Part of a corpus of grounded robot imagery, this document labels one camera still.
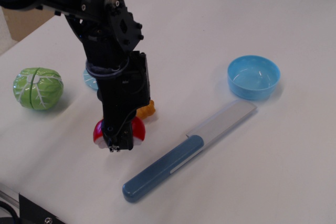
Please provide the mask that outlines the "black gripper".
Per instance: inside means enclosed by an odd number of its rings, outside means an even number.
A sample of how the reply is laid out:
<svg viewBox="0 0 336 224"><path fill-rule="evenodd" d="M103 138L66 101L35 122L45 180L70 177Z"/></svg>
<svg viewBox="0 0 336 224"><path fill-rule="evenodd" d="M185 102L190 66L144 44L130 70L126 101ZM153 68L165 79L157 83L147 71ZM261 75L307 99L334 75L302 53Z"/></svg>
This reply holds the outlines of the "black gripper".
<svg viewBox="0 0 336 224"><path fill-rule="evenodd" d="M146 54L134 51L122 73L112 79L97 80L102 102L102 134L109 151L133 149L132 120L136 110L149 105L150 84Z"/></svg>

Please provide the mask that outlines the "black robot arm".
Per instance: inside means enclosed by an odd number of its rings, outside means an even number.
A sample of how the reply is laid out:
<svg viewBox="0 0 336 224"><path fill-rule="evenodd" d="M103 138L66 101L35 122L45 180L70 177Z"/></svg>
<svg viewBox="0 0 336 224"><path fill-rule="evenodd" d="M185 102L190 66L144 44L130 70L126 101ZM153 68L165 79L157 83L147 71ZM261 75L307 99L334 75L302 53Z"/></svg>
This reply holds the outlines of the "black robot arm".
<svg viewBox="0 0 336 224"><path fill-rule="evenodd" d="M124 0L1 0L7 9L64 15L83 45L86 70L98 85L103 139L111 152L133 148L131 122L150 102L146 55L136 50L142 25Z"/></svg>

